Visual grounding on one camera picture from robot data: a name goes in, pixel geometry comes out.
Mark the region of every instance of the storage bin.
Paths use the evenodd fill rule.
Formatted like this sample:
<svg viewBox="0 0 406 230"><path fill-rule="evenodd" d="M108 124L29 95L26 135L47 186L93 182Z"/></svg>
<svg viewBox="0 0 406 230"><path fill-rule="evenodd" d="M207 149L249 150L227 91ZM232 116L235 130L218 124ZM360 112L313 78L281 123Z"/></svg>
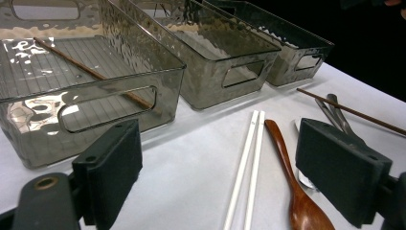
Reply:
<svg viewBox="0 0 406 230"><path fill-rule="evenodd" d="M118 4L186 62L180 94L192 109L260 90L280 50L192 0L122 0Z"/></svg>
<svg viewBox="0 0 406 230"><path fill-rule="evenodd" d="M125 13L106 0L27 3L0 2L0 125L27 168L79 154L123 120L145 131L174 119L186 64Z"/></svg>
<svg viewBox="0 0 406 230"><path fill-rule="evenodd" d="M253 33L282 49L267 78L275 86L312 79L334 46L249 2L203 0L202 4L229 18L237 18L238 23L250 25Z"/></svg>

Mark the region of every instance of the black mount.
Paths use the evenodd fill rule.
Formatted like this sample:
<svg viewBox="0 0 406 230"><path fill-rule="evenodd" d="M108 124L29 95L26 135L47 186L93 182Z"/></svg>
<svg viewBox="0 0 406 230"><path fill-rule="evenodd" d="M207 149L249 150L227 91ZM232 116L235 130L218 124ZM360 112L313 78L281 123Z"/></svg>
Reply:
<svg viewBox="0 0 406 230"><path fill-rule="evenodd" d="M302 119L296 166L352 225L406 229L406 172L389 176L393 161L329 124Z"/></svg>
<svg viewBox="0 0 406 230"><path fill-rule="evenodd" d="M0 229L110 229L143 167L137 120L105 132L73 162L73 172L48 173L28 182L18 206L0 215Z"/></svg>

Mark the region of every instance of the table surface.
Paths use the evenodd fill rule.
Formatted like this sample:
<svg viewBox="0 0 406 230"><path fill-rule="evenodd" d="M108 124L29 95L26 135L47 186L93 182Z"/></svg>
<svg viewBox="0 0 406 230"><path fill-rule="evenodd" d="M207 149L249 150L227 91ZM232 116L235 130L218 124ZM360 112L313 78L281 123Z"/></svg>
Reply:
<svg viewBox="0 0 406 230"><path fill-rule="evenodd" d="M297 87L325 97L393 126L406 128L406 103L324 63L312 80L274 87L266 83L258 92L194 111L179 99L175 120L141 134L144 167L112 229L221 229L226 218L248 127L254 110L274 120L284 138L295 173L298 131L295 121L310 118L329 123L314 99ZM372 149L394 161L390 175L406 171L405 137L344 111L352 129ZM45 173L70 173L74 158L50 167L26 169L11 144L0 133L0 212L17 205L21 188ZM254 144L232 229L242 229L252 169ZM304 188L324 210L336 229L351 226L317 191ZM263 132L252 229L289 229L290 190L270 135ZM383 218L362 229L380 229ZM95 229L82 226L82 229Z"/></svg>

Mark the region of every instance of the wooden spoon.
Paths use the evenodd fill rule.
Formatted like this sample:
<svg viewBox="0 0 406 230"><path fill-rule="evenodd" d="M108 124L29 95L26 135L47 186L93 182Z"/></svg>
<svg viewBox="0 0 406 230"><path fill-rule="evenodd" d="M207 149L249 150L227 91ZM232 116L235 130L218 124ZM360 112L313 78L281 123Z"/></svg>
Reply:
<svg viewBox="0 0 406 230"><path fill-rule="evenodd" d="M334 229L327 215L320 209L319 206L302 190L299 183L296 181L290 166L289 155L284 143L282 134L278 125L272 120L265 120L265 126L272 136L272 140L276 146L281 160L284 165L287 179L292 190L290 200L290 224L294 230L307 229Z"/></svg>

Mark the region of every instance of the white chopstick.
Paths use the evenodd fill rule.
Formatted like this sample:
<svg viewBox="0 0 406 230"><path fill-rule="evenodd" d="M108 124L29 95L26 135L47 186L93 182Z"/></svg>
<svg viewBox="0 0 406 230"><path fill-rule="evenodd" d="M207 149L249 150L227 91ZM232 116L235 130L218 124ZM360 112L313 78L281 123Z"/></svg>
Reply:
<svg viewBox="0 0 406 230"><path fill-rule="evenodd" d="M227 217L224 222L224 230L229 230L231 228L231 224L233 223L234 212L236 210L237 199L239 195L239 190L241 188L242 177L244 176L245 166L247 165L248 160L248 153L250 152L252 139L254 137L254 130L257 125L259 112L254 110L253 116L251 118L251 123L248 129L247 139L245 140L244 151L241 155L241 160L239 162L238 172L236 182L234 184L233 193L231 195L231 200L229 204L229 208L227 211Z"/></svg>
<svg viewBox="0 0 406 230"><path fill-rule="evenodd" d="M256 191L256 188L257 188L259 160L260 160L260 148L261 148L261 144L262 144L262 133L263 133L263 123L264 123L264 121L265 121L265 112L261 111L260 114L259 114L257 142L256 142L256 145L255 145L254 162L253 162L253 168L252 168L252 172L251 172L250 191L249 191L249 194L248 194L247 210L246 210L246 213L245 213L244 230L250 230L251 229L251 221L252 221L252 218L253 218L253 209L254 209L255 191Z"/></svg>

